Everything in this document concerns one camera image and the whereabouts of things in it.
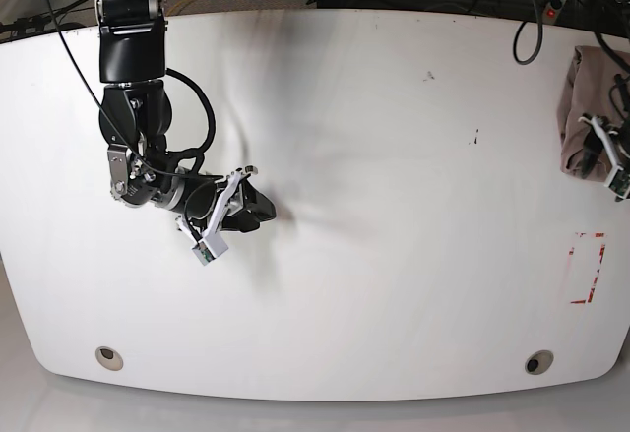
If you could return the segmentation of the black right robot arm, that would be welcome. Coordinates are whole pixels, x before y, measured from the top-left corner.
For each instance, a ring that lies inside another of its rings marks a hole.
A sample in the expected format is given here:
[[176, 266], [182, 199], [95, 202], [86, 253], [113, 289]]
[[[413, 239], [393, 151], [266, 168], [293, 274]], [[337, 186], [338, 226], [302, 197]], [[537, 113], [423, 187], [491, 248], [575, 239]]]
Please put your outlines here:
[[[179, 214], [193, 237], [208, 228], [247, 233], [277, 215], [274, 204], [253, 187], [253, 167], [236, 170], [237, 183], [225, 203], [228, 179], [202, 166], [216, 135], [216, 116], [202, 88], [165, 63], [165, 0], [94, 0], [99, 28], [99, 78], [104, 85], [99, 126], [108, 144], [111, 192], [138, 208], [146, 203]], [[167, 147], [172, 106], [164, 78], [187, 86], [207, 119], [200, 145]]]

